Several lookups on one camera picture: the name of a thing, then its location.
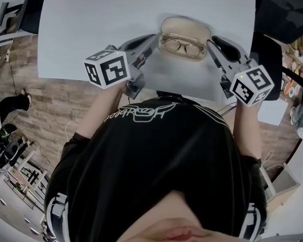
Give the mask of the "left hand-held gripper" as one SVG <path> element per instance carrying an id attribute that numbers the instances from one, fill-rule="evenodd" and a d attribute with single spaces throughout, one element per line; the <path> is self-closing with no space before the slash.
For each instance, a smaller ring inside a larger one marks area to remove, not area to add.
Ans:
<path id="1" fill-rule="evenodd" d="M 89 56 L 84 60 L 89 82 L 102 89 L 124 82 L 125 95 L 135 99 L 145 85 L 140 67 L 157 47 L 158 39 L 157 34 L 148 34 L 125 42 L 121 48 L 109 45 Z"/>

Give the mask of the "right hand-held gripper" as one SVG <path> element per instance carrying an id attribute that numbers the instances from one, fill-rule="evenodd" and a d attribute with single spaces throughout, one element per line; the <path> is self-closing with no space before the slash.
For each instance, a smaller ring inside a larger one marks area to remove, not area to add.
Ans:
<path id="1" fill-rule="evenodd" d="M 206 44 L 216 66 L 223 71 L 220 85 L 227 98 L 234 96 L 247 107 L 266 99 L 274 83 L 263 65 L 246 55 L 241 58 L 229 39 L 212 36 Z"/>

